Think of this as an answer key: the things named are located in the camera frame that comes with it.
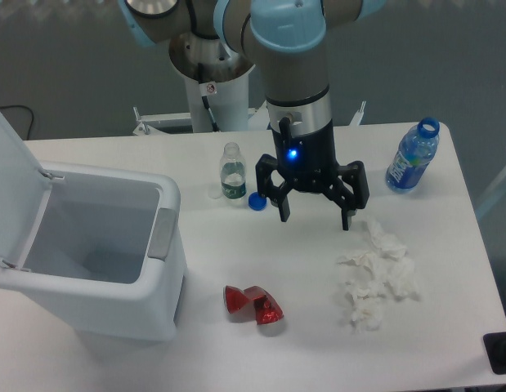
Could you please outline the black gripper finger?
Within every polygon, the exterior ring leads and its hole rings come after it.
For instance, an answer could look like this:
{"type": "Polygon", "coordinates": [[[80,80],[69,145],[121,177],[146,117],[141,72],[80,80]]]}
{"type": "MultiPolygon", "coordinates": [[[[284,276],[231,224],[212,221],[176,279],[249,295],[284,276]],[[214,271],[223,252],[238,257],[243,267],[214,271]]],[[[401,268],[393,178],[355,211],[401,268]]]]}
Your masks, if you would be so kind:
{"type": "Polygon", "coordinates": [[[369,186],[362,161],[335,163],[326,174],[325,197],[341,209],[342,229],[348,231],[352,217],[369,200],[369,186]]]}
{"type": "Polygon", "coordinates": [[[280,220],[286,222],[290,216],[288,193],[292,186],[285,180],[280,185],[275,185],[272,173],[278,171],[278,161],[269,154],[263,154],[255,166],[257,192],[263,198],[268,198],[271,204],[278,208],[280,220]]]}

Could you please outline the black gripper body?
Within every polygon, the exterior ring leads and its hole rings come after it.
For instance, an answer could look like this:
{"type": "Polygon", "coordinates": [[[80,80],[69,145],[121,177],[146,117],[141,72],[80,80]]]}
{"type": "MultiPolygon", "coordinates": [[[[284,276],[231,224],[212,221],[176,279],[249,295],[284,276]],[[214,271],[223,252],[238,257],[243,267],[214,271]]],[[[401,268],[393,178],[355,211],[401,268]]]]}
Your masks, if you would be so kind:
{"type": "Polygon", "coordinates": [[[284,187],[298,192],[323,193],[322,186],[341,186],[340,165],[336,159],[333,123],[318,131],[294,136],[289,117],[273,131],[277,157],[276,170],[284,179],[284,187]]]}

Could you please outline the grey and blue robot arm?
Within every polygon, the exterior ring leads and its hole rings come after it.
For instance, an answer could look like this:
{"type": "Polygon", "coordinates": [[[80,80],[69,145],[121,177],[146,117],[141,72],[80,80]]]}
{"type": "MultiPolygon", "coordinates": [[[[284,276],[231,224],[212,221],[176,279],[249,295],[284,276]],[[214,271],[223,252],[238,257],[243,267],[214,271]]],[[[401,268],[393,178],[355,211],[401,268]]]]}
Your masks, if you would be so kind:
{"type": "Polygon", "coordinates": [[[191,35],[221,42],[233,60],[261,73],[275,154],[260,157],[257,191],[289,218],[289,192],[322,194],[348,227],[366,206],[362,162],[336,159],[325,35],[376,11],[380,1],[122,1],[140,39],[159,43],[191,35]]]}

